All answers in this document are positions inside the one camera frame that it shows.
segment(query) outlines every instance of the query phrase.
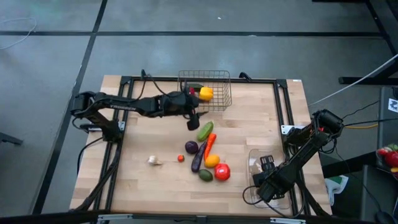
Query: garlic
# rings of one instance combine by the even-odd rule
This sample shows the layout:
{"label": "garlic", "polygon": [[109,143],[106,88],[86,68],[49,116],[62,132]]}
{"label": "garlic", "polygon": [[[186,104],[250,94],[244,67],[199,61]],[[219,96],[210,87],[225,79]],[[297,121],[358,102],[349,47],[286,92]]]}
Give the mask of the garlic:
{"label": "garlic", "polygon": [[162,165],[163,162],[159,161],[156,156],[149,156],[149,159],[147,161],[150,165],[156,166],[156,165]]}

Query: lemon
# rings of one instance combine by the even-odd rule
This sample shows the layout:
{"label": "lemon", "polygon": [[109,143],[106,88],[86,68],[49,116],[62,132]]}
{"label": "lemon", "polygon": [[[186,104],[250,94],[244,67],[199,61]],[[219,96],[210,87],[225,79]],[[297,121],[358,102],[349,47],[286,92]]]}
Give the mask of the lemon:
{"label": "lemon", "polygon": [[205,167],[213,168],[220,163],[220,157],[217,155],[209,155],[205,160]]}

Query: orange carrot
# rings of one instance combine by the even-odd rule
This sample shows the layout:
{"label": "orange carrot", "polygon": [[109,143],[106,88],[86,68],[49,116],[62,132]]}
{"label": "orange carrot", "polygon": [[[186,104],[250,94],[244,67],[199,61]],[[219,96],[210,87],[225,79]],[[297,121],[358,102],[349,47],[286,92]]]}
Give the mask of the orange carrot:
{"label": "orange carrot", "polygon": [[206,149],[205,149],[205,155],[204,155],[205,160],[206,160],[207,157],[209,156],[210,149],[211,149],[211,147],[213,146],[213,143],[214,143],[214,141],[216,140],[216,138],[217,138],[217,135],[216,135],[216,134],[213,134],[213,133],[210,133],[210,134],[209,134],[209,137],[208,137],[208,139],[207,139],[207,146],[206,146]]}

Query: white sticker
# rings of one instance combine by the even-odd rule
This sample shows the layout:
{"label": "white sticker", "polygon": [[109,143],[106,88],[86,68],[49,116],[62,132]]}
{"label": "white sticker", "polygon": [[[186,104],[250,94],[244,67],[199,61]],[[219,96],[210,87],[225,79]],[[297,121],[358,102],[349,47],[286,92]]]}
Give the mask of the white sticker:
{"label": "white sticker", "polygon": [[398,113],[398,101],[389,98],[388,99],[388,109],[395,113]]}

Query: red tomato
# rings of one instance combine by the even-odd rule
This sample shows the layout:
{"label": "red tomato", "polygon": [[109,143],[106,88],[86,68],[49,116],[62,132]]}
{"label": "red tomato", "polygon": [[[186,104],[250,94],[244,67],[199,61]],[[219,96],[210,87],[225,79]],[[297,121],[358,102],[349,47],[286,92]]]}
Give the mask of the red tomato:
{"label": "red tomato", "polygon": [[218,180],[228,180],[231,176],[231,170],[229,169],[227,164],[217,164],[214,167],[214,177]]}
{"label": "red tomato", "polygon": [[382,149],[378,149],[377,150],[377,153],[380,155],[380,156],[385,156],[385,155],[387,155],[388,154],[388,150],[386,150],[386,149],[384,149],[384,148],[382,148]]}
{"label": "red tomato", "polygon": [[184,158],[183,155],[178,155],[177,160],[178,160],[179,162],[183,162],[183,161],[185,160],[185,158]]}
{"label": "red tomato", "polygon": [[398,152],[392,151],[388,152],[387,155],[384,156],[386,163],[391,167],[398,167]]}

